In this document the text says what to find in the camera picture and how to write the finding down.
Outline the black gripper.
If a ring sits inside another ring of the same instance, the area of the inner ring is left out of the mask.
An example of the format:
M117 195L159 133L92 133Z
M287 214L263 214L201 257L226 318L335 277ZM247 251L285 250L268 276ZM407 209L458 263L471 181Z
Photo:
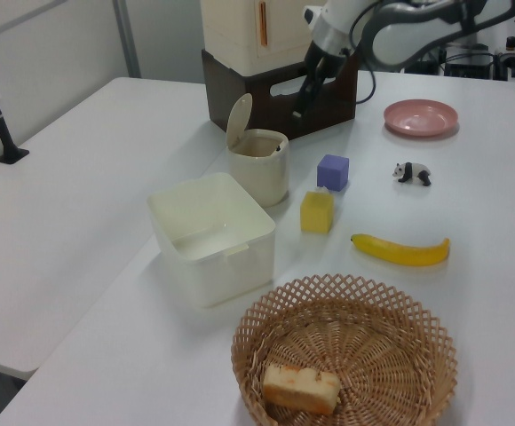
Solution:
M317 98L324 81L336 78L351 55L349 48L338 48L337 52L327 52L315 42L311 42L305 55L307 76L297 94L292 116L301 120L309 106Z

